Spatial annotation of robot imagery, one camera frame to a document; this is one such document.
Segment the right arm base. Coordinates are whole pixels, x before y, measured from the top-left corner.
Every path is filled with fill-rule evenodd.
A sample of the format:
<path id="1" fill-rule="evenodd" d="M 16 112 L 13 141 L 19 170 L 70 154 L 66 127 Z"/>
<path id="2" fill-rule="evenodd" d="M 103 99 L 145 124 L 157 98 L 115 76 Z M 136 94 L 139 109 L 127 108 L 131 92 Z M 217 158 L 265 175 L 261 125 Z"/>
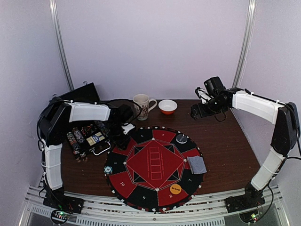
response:
<path id="1" fill-rule="evenodd" d="M 225 204 L 228 213 L 244 211 L 247 209 L 255 208 L 256 210 L 245 211 L 239 214 L 240 219 L 244 223 L 255 223 L 259 220 L 263 211 L 263 204 L 265 200 L 263 197 L 255 198 L 254 200 L 247 199 L 247 195 L 230 196 L 225 199 Z"/>

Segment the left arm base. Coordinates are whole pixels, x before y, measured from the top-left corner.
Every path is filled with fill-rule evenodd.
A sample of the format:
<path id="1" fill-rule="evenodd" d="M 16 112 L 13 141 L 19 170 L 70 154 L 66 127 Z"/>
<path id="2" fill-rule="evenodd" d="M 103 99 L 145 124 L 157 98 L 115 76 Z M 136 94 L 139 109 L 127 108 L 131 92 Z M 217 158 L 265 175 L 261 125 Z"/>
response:
<path id="1" fill-rule="evenodd" d="M 59 199 L 51 191 L 47 191 L 43 204 L 54 208 L 50 213 L 50 219 L 53 223 L 61 225 L 66 223 L 73 213 L 81 213 L 84 200 L 66 195 Z"/>

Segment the orange big blind button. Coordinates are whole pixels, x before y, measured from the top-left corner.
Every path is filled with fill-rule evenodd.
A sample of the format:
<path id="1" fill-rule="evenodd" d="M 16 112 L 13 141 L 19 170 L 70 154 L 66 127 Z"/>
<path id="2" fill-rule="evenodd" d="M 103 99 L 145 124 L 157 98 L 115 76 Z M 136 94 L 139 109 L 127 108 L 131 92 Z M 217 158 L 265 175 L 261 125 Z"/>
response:
<path id="1" fill-rule="evenodd" d="M 172 194 L 180 194 L 182 191 L 182 187 L 179 184 L 172 184 L 170 186 L 170 192 Z"/>

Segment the poker chip stack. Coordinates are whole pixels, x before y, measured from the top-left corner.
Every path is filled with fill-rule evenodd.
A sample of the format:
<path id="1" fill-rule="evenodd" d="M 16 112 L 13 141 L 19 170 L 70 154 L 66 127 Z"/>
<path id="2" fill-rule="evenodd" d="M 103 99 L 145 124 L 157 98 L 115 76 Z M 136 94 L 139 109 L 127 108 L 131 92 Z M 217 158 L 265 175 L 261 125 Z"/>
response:
<path id="1" fill-rule="evenodd" d="M 112 166 L 109 166 L 109 165 L 104 166 L 103 171 L 106 176 L 113 174 L 113 168 L 112 168 Z"/>

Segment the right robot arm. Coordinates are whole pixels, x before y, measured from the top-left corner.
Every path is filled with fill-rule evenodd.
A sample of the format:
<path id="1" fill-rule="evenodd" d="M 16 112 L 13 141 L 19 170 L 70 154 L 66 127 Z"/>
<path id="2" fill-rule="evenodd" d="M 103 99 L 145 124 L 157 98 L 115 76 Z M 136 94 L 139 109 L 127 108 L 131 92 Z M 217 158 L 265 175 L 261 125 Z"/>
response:
<path id="1" fill-rule="evenodd" d="M 204 82 L 195 89 L 200 102 L 191 106 L 190 115 L 197 120 L 216 117 L 231 110 L 237 117 L 252 148 L 264 147 L 257 153 L 260 168 L 250 181 L 251 190 L 241 197 L 241 204 L 250 208 L 259 194 L 279 173 L 290 151 L 300 146 L 301 127 L 297 106 L 259 96 L 248 89 L 226 88 L 219 77 Z"/>

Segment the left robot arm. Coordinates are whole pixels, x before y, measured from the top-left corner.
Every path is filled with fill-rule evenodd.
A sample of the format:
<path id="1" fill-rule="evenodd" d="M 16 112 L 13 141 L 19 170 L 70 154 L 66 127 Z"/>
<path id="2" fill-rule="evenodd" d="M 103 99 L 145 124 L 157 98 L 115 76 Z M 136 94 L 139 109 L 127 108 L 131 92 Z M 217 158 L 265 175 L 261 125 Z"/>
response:
<path id="1" fill-rule="evenodd" d="M 75 102 L 53 98 L 37 121 L 37 136 L 44 153 L 43 169 L 46 184 L 51 190 L 63 187 L 61 176 L 61 151 L 66 133 L 75 121 L 103 121 L 106 137 L 119 147 L 127 145 L 127 136 L 135 129 L 130 118 L 132 108 L 128 105 L 115 107 L 111 101 L 94 103 Z"/>

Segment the clear dealer button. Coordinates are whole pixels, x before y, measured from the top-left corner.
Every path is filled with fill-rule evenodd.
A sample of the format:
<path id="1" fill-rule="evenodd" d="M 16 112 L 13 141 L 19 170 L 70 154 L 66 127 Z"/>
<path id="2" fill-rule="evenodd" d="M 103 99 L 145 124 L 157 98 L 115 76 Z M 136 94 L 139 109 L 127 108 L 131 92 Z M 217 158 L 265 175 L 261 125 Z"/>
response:
<path id="1" fill-rule="evenodd" d="M 183 144 L 187 143 L 187 141 L 188 141 L 188 138 L 184 134 L 178 134 L 176 136 L 176 142 L 179 143 L 179 144 L 183 145 Z"/>

